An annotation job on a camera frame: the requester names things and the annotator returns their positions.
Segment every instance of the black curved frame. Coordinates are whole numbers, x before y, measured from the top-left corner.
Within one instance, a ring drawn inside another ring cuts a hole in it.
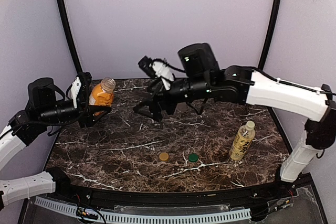
[[[266,38],[264,42],[263,51],[261,52],[261,56],[259,59],[258,68],[263,70],[265,67],[266,59],[268,56],[269,47],[272,42],[273,32],[275,28],[275,24],[277,22],[278,12],[279,12],[280,0],[273,0],[273,6],[271,11],[271,17],[269,19],[269,24],[267,28]]]
[[[58,10],[59,10],[59,15],[60,15],[61,20],[62,20],[64,34],[65,34],[65,37],[67,39],[68,47],[69,47],[70,54],[71,54],[71,57],[72,57],[72,61],[74,62],[73,64],[75,65],[75,69],[76,69],[77,73],[83,72],[82,66],[81,66],[79,58],[78,58],[74,38],[73,38],[72,33],[71,33],[69,19],[68,19],[67,11],[66,11],[66,8],[65,8],[64,0],[57,0],[57,5],[58,5]]]

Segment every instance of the dark marble surface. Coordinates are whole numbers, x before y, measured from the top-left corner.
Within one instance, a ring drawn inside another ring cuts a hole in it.
[[[147,96],[144,80],[117,80],[112,111],[94,127],[65,128],[47,167],[61,167],[75,185],[137,192],[191,192],[272,182],[288,151],[266,108],[208,101],[203,115],[181,104],[162,123],[133,113]],[[245,157],[228,151],[239,127],[256,123]],[[170,160],[160,162],[167,152]],[[197,153],[199,161],[187,161]]]

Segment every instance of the orange juice bottle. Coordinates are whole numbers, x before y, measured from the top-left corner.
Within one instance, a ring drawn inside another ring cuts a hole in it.
[[[96,85],[90,95],[90,105],[112,106],[115,89],[115,81],[112,78],[105,77],[100,84]]]

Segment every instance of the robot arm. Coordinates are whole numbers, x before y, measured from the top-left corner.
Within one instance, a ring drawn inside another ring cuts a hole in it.
[[[191,104],[198,99],[206,102],[212,98],[270,106],[306,116],[302,138],[280,169],[280,178],[285,183],[293,183],[317,153],[334,143],[336,103],[329,86],[302,86],[273,78],[255,67],[230,66],[220,70],[208,44],[187,46],[178,55],[187,78],[174,80],[168,89],[158,86],[149,99],[133,108],[135,113],[160,121],[162,111],[173,114],[180,102]],[[154,60],[145,57],[139,67],[148,73],[153,63]]]
[[[52,78],[41,78],[29,84],[26,109],[19,111],[0,135],[0,170],[47,131],[48,126],[64,126],[78,121],[80,127],[90,127],[110,112],[110,107],[88,104],[90,83],[91,74],[80,73],[68,89],[72,99],[67,101]],[[61,94],[61,100],[56,100],[55,92]],[[103,112],[94,116],[97,111]],[[70,179],[57,167],[30,177],[0,180],[0,210],[20,199],[61,191],[69,184]]]

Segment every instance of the plastic cap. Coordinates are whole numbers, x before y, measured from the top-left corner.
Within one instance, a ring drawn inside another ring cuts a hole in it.
[[[247,121],[247,123],[245,125],[245,128],[248,131],[252,131],[255,126],[256,126],[256,124],[253,121]]]
[[[166,152],[162,152],[159,155],[160,161],[167,162],[169,160],[169,154]]]
[[[190,162],[195,163],[198,161],[198,155],[196,153],[191,153],[188,159]]]
[[[101,87],[104,89],[107,93],[112,93],[116,87],[115,81],[112,78],[105,77],[101,81]]]

